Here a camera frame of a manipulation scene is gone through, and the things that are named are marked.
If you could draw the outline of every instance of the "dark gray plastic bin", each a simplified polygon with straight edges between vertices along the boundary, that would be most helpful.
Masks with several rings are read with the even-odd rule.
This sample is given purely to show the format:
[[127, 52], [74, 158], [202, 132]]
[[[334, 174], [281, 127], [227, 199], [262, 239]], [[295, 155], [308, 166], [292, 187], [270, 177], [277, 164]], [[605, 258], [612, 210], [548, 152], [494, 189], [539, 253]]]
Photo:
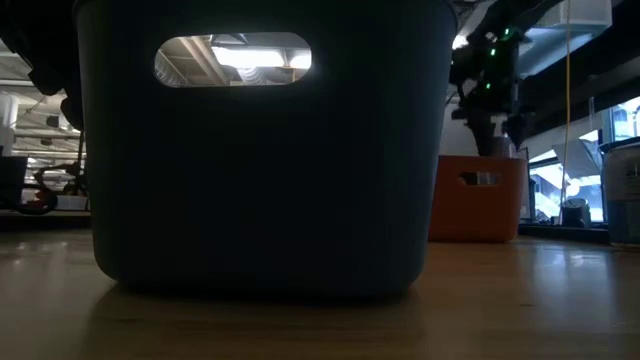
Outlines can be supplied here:
[[[374, 296], [421, 273], [456, 33], [444, 0], [76, 6], [95, 254], [130, 285]], [[292, 32], [286, 86], [170, 88], [176, 36]]]

